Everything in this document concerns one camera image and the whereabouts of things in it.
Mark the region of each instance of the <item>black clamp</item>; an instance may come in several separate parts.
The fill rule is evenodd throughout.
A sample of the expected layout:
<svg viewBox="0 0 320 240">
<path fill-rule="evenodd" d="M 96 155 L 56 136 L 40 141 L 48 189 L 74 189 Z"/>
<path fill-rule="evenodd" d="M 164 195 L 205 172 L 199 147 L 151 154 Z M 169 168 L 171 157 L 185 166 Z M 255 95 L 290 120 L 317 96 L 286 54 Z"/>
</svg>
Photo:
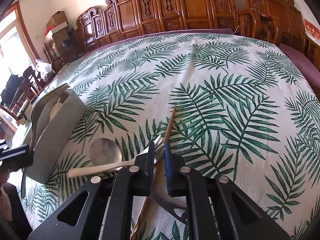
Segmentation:
<svg viewBox="0 0 320 240">
<path fill-rule="evenodd" d="M 228 177 L 203 177 L 187 167 L 182 156 L 172 154 L 168 143 L 165 168 L 168 194 L 186 196 L 190 240 L 218 240 L 218 234 L 223 240 L 290 240 Z"/>
<path fill-rule="evenodd" d="M 116 177 L 92 177 L 48 217 L 28 240 L 98 239 L 107 208 L 102 240 L 130 238 L 133 196 L 152 192 L 155 145 L 138 155 L 133 166 L 122 168 Z"/>
<path fill-rule="evenodd" d="M 9 149 L 5 140 L 0 140 L 0 169 L 17 171 L 33 164 L 33 152 L 28 145 Z"/>
</svg>

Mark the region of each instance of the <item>white spoon handle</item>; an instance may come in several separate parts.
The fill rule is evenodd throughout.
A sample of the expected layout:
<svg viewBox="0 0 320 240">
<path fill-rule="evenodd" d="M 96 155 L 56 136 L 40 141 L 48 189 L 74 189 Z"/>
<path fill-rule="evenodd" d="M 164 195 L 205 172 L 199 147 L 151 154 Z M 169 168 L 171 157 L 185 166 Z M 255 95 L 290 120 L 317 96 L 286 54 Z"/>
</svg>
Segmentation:
<svg viewBox="0 0 320 240">
<path fill-rule="evenodd" d="M 131 166 L 134 164 L 135 158 L 130 161 L 118 162 L 118 163 L 110 163 L 105 165 L 98 165 L 98 166 L 90 166 L 90 167 L 83 167 L 83 168 L 73 168 L 70 169 L 67 173 L 68 178 L 74 178 L 79 176 L 85 175 L 92 175 L 108 170 L 112 170 L 119 167 L 126 167 Z"/>
</svg>

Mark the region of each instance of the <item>red poster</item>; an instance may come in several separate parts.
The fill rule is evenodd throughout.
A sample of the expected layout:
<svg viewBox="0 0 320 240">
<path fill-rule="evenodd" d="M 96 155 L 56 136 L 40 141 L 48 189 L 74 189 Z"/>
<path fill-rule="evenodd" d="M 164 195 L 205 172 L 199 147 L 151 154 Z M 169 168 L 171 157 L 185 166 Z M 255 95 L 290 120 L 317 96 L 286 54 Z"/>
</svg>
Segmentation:
<svg viewBox="0 0 320 240">
<path fill-rule="evenodd" d="M 319 29 L 314 26 L 311 22 L 304 19 L 304 23 L 306 26 L 306 31 L 309 33 L 312 37 L 314 37 L 318 42 L 320 42 L 320 32 Z"/>
</svg>

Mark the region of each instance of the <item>tablecloth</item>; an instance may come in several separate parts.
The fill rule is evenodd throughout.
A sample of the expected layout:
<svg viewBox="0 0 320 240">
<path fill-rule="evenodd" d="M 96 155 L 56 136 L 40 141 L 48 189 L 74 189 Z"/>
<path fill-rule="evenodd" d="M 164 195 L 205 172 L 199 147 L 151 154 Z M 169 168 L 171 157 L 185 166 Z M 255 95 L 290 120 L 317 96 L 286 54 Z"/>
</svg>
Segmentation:
<svg viewBox="0 0 320 240">
<path fill-rule="evenodd" d="M 173 105 L 171 149 L 189 167 L 228 176 L 293 239 L 319 209 L 320 104 L 274 44 L 163 33 L 101 48 L 64 81 L 87 111 L 48 183 L 27 179 L 22 204 L 33 228 L 87 181 L 66 173 L 91 165 L 95 139 L 114 140 L 130 160 L 163 136 Z M 132 225 L 141 202 L 135 199 Z M 188 228 L 156 205 L 146 220 L 141 239 L 188 239 Z"/>
</svg>

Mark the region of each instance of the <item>wooden furniture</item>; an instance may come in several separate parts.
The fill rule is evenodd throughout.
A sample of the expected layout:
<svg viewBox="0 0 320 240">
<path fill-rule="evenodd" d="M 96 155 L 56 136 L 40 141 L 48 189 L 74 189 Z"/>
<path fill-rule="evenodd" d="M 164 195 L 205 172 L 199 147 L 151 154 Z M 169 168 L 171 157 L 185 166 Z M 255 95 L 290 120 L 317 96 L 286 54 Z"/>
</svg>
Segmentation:
<svg viewBox="0 0 320 240">
<path fill-rule="evenodd" d="M 260 14 L 255 9 L 235 11 L 235 34 L 280 44 L 276 17 Z"/>
<path fill-rule="evenodd" d="M 247 8 L 260 14 L 268 14 L 279 19 L 281 42 L 298 51 L 320 69 L 320 46 L 314 43 L 304 30 L 301 12 L 294 6 L 294 0 L 244 0 Z"/>
<path fill-rule="evenodd" d="M 17 89 L 8 109 L 14 114 L 17 114 L 25 100 L 29 100 L 32 103 L 37 99 L 39 93 L 40 91 L 37 90 L 28 79 L 25 79 Z"/>
<path fill-rule="evenodd" d="M 91 7 L 77 18 L 77 41 L 84 51 L 159 32 L 213 28 L 236 30 L 241 24 L 246 25 L 241 23 L 244 18 L 251 22 L 251 30 L 262 26 L 253 20 L 257 17 L 253 10 L 245 11 L 246 17 L 235 19 L 235 0 L 106 0 L 106 3 L 105 9 L 100 11 Z M 262 31 L 255 30 L 254 33 L 258 35 L 253 37 L 260 38 Z"/>
<path fill-rule="evenodd" d="M 33 87 L 36 89 L 36 91 L 39 93 L 42 89 L 41 84 L 38 80 L 38 77 L 36 76 L 36 71 L 32 68 L 32 66 L 29 66 L 22 74 L 25 80 L 28 80 Z"/>
<path fill-rule="evenodd" d="M 0 109 L 5 111 L 6 113 L 8 113 L 14 120 L 16 120 L 18 122 L 18 119 L 17 119 L 17 115 L 10 111 L 9 109 L 5 108 L 4 106 L 0 106 Z"/>
</svg>

